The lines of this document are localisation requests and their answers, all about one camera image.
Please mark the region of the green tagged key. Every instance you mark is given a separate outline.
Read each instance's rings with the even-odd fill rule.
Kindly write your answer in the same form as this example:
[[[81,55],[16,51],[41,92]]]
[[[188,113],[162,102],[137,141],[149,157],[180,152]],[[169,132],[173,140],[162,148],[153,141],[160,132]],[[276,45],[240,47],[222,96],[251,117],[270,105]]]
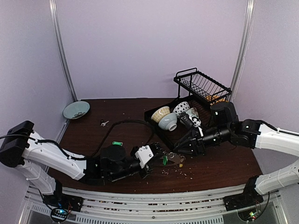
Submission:
[[[123,146],[122,142],[118,142],[118,141],[113,141],[112,142],[113,145],[118,145],[118,146]]]
[[[166,166],[168,163],[168,157],[166,155],[163,156],[163,165]]]

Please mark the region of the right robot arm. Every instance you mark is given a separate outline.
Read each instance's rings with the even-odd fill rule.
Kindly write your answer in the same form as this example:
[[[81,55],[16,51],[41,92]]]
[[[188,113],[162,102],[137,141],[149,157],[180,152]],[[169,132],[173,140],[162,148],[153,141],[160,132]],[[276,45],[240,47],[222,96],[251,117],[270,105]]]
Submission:
[[[180,121],[189,129],[174,147],[175,152],[198,155],[206,148],[230,142],[234,146],[251,149],[269,149],[294,156],[299,155],[299,134],[276,128],[263,120],[240,121],[231,102],[219,102],[210,107],[214,127],[202,129],[194,125],[185,112]],[[251,205],[257,196],[277,190],[299,181],[299,162],[281,168],[267,175],[251,177],[240,194],[240,203]]]

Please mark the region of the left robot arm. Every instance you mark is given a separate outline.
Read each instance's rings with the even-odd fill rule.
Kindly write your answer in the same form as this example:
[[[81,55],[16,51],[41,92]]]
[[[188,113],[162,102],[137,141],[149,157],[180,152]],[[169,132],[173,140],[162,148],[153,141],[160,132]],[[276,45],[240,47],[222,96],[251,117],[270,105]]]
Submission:
[[[134,147],[130,156],[124,147],[116,144],[100,149],[99,154],[84,156],[63,149],[54,140],[42,138],[33,127],[34,123],[27,120],[1,137],[0,162],[22,173],[57,207],[66,205],[67,196],[62,193],[62,184],[49,176],[41,165],[78,182],[100,186],[135,174],[145,178],[152,172],[150,163],[162,155],[161,145],[153,142]]]

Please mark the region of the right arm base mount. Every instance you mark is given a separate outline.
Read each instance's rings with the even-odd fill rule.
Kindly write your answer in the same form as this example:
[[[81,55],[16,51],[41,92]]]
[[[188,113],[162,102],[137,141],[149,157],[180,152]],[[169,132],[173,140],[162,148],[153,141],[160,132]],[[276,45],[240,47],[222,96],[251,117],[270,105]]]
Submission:
[[[256,202],[263,202],[263,196],[255,190],[257,178],[257,175],[249,178],[242,193],[223,198],[226,211],[239,210],[256,205]]]

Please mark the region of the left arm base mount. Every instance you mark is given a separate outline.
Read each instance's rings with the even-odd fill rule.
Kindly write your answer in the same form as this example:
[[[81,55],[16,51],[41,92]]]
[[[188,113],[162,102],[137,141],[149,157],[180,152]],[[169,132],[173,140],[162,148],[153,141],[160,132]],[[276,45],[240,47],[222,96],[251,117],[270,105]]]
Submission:
[[[43,203],[50,209],[50,218],[56,224],[66,221],[72,211],[80,212],[83,198],[72,196],[62,192],[62,184],[55,180],[55,188],[52,194],[40,193]]]

